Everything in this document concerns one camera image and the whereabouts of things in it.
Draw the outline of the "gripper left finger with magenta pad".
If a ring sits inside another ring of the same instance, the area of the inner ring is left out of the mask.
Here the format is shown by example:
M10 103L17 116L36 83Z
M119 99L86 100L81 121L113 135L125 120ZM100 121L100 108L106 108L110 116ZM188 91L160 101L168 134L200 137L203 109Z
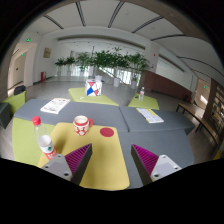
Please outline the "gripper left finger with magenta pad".
M91 156L92 144L87 144L65 156L62 154L56 155L48 163L43 165L42 169L79 185Z

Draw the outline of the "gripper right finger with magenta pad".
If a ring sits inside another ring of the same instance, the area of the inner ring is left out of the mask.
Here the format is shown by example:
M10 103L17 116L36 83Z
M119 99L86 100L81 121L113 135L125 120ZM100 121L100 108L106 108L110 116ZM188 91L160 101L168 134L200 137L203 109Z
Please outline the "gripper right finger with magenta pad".
M138 145L131 145L131 155L143 185L157 181L181 170L167 155L156 155Z

